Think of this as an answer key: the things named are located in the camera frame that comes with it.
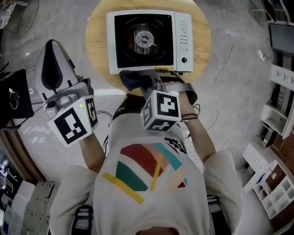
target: red shape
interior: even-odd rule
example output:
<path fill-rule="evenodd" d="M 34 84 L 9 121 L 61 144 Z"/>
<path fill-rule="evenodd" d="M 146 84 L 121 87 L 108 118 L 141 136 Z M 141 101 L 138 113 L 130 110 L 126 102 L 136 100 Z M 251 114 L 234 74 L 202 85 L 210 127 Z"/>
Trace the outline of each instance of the red shape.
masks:
<path fill-rule="evenodd" d="M 174 147 L 171 146 L 170 144 L 168 144 L 168 145 L 169 145 L 173 150 L 175 150 L 175 152 L 176 152 L 177 154 L 179 154 L 176 148 L 174 148 Z"/>
<path fill-rule="evenodd" d="M 178 186 L 178 188 L 184 188 L 184 187 L 185 187 L 184 182 L 181 182 L 180 185 Z"/>
<path fill-rule="evenodd" d="M 120 153 L 133 159 L 152 177 L 154 176 L 157 161 L 154 156 L 141 144 L 129 145 L 120 150 Z M 158 176 L 163 172 L 162 168 L 159 169 Z"/>

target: desk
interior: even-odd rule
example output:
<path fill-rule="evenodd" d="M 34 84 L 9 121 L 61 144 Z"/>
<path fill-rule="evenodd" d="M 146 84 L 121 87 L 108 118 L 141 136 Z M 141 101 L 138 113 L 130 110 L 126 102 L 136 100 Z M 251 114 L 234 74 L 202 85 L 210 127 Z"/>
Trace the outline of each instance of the desk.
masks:
<path fill-rule="evenodd" d="M 153 9 L 178 11 L 192 16 L 193 72 L 183 80 L 192 83 L 205 69 L 211 52 L 211 35 L 206 18 L 192 0 L 102 0 L 92 12 L 86 29 L 86 49 L 98 74 L 114 87 L 128 92 L 118 74 L 110 75 L 107 57 L 106 13 L 112 11 Z M 131 92 L 142 95 L 139 89 Z"/>

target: concrete floor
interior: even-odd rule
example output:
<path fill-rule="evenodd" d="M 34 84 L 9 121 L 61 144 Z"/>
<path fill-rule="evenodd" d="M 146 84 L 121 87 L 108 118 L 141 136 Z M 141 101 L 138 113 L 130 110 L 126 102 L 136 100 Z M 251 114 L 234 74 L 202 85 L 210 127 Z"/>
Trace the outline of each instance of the concrete floor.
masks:
<path fill-rule="evenodd" d="M 62 43 L 76 66 L 76 73 L 89 77 L 95 90 L 114 89 L 92 67 L 85 49 L 85 28 L 98 0 L 40 0 L 33 27 L 21 29 L 19 35 L 4 31 L 1 63 L 10 62 L 9 71 L 30 69 L 36 65 L 45 43 L 56 39 Z M 262 28 L 249 14 L 249 0 L 195 0 L 205 14 L 212 33 L 212 53 L 204 73 L 193 83 L 201 105 L 200 120 L 208 128 L 219 111 L 214 94 L 215 82 L 220 100 L 220 113 L 215 125 L 208 130 L 216 149 L 231 151 L 236 167 L 244 164 L 242 154 L 260 125 L 259 117 L 267 99 L 266 70 L 257 63 L 257 50 L 269 55 L 266 46 L 268 28 Z M 29 6 L 24 18 L 29 21 L 36 7 Z M 34 71 L 28 73 L 28 86 L 33 102 L 40 101 L 34 87 Z M 124 95 L 100 95 L 96 107 L 114 113 Z M 103 143 L 109 117 L 98 116 L 95 130 Z M 37 166 L 49 180 L 61 181 L 71 164 L 85 165 L 79 145 L 63 147 L 47 126 L 43 110 L 35 113 L 20 129 L 19 134 Z"/>

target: power plug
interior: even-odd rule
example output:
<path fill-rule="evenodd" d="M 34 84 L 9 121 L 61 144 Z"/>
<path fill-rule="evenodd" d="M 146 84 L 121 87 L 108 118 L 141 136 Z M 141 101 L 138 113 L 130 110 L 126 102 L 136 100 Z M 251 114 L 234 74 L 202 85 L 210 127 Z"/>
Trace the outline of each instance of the power plug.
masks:
<path fill-rule="evenodd" d="M 264 61 L 265 61 L 265 56 L 264 56 L 264 54 L 261 52 L 261 50 L 258 50 L 258 51 L 257 51 L 257 54 L 258 54 L 259 58 L 261 59 L 261 61 L 264 62 Z"/>

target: yellow stripe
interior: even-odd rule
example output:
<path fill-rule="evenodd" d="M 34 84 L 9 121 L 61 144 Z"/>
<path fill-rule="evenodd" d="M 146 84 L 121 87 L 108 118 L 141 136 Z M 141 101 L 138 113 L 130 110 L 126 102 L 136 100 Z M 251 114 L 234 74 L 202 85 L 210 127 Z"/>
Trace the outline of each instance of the yellow stripe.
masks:
<path fill-rule="evenodd" d="M 155 173 L 154 173 L 153 180 L 152 180 L 151 186 L 150 186 L 150 191 L 154 191 L 154 189 L 155 189 L 155 185 L 156 185 L 156 182 L 158 179 L 159 170 L 160 170 L 163 158 L 164 158 L 164 156 L 162 154 L 160 154 L 158 157 L 156 168 L 155 168 Z"/>
<path fill-rule="evenodd" d="M 122 191 L 124 191 L 128 196 L 133 198 L 139 204 L 142 204 L 144 202 L 143 197 L 141 197 L 139 194 L 137 194 L 135 191 L 133 191 L 128 185 L 126 185 L 120 179 L 118 179 L 108 173 L 103 174 L 103 177 L 106 180 L 108 180 L 110 183 L 113 183 L 115 186 L 118 186 Z"/>

